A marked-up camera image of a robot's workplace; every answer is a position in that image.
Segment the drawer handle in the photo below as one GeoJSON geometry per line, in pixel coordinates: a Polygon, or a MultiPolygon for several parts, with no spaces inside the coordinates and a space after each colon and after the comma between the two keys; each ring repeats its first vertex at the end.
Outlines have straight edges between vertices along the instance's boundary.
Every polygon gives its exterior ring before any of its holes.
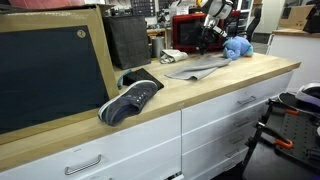
{"type": "Polygon", "coordinates": [[[238,153],[239,153],[239,149],[236,148],[236,149],[234,149],[233,151],[225,154],[225,156],[226,156],[227,158],[232,158],[233,156],[237,155],[238,153]]]}
{"type": "Polygon", "coordinates": [[[230,169],[234,168],[237,164],[235,162],[231,162],[229,165],[223,167],[224,171],[229,171],[230,169]]]}
{"type": "Polygon", "coordinates": [[[238,142],[240,142],[240,141],[242,141],[242,140],[244,140],[244,136],[243,136],[243,135],[238,136],[238,137],[236,137],[236,138],[234,138],[234,139],[230,139],[229,142],[230,142],[231,144],[237,144],[238,142]]]}
{"type": "Polygon", "coordinates": [[[255,96],[251,96],[249,99],[243,100],[243,101],[238,101],[238,104],[240,105],[245,105],[248,103],[251,103],[253,101],[257,100],[257,98],[255,96]]]}
{"type": "Polygon", "coordinates": [[[243,126],[245,124],[248,124],[249,122],[250,122],[250,119],[246,117],[246,118],[244,118],[244,119],[242,119],[240,121],[234,122],[233,125],[236,126],[236,127],[241,127],[241,126],[243,126]]]}
{"type": "Polygon", "coordinates": [[[87,164],[87,165],[85,165],[85,166],[82,166],[82,167],[80,167],[80,168],[78,168],[78,169],[71,170],[70,167],[66,167],[64,173],[65,173],[66,175],[71,175],[71,174],[74,174],[74,173],[76,173],[76,172],[79,172],[79,171],[82,171],[82,170],[84,170],[84,169],[87,169],[87,168],[89,168],[89,167],[91,167],[91,166],[94,166],[94,165],[98,164],[100,161],[101,161],[101,154],[98,155],[98,159],[97,159],[95,162],[92,162],[92,163],[90,163],[90,164],[87,164]]]}

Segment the gray cloth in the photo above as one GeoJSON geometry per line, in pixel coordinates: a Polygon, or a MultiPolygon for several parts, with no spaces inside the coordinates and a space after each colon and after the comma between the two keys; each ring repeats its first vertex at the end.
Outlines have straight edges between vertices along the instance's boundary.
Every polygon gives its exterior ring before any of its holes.
{"type": "Polygon", "coordinates": [[[200,80],[219,67],[228,65],[231,59],[223,59],[214,57],[212,55],[203,55],[195,62],[187,64],[183,67],[175,69],[174,71],[165,74],[169,78],[174,79],[196,79],[200,80]]]}
{"type": "Polygon", "coordinates": [[[164,49],[161,51],[160,63],[169,64],[188,58],[188,54],[185,52],[180,52],[176,49],[164,49]]]}

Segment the cardboard box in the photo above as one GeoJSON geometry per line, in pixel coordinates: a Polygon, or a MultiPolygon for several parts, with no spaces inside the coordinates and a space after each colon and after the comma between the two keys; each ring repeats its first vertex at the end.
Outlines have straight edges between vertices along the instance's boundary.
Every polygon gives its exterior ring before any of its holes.
{"type": "Polygon", "coordinates": [[[254,0],[254,1],[253,1],[253,4],[261,5],[261,4],[262,4],[262,0],[254,0]]]}
{"type": "Polygon", "coordinates": [[[279,27],[303,30],[313,5],[284,8],[279,20],[279,27]]]}
{"type": "Polygon", "coordinates": [[[97,118],[119,94],[101,15],[110,7],[0,13],[0,144],[97,118]]]}

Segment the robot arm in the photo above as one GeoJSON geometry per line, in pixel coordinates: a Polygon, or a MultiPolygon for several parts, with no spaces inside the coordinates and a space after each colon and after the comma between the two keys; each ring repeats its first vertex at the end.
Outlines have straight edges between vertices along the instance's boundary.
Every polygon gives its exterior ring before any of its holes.
{"type": "Polygon", "coordinates": [[[201,7],[203,13],[207,14],[202,35],[197,45],[200,53],[204,54],[210,44],[209,32],[213,31],[222,37],[227,37],[227,33],[220,29],[217,24],[220,19],[226,19],[230,15],[233,3],[230,0],[197,0],[197,5],[201,7]]]}

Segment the pegboard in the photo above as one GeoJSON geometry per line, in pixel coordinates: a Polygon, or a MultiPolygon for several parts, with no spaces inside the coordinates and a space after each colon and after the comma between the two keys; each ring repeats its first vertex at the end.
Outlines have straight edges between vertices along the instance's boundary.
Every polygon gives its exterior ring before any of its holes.
{"type": "Polygon", "coordinates": [[[131,0],[134,16],[156,16],[155,0],[131,0]]]}
{"type": "Polygon", "coordinates": [[[309,168],[320,172],[320,160],[311,160],[308,157],[308,149],[319,149],[319,136],[314,121],[305,114],[286,114],[280,130],[280,134],[293,142],[292,149],[285,149],[280,146],[275,147],[275,152],[302,163],[309,168]]]}

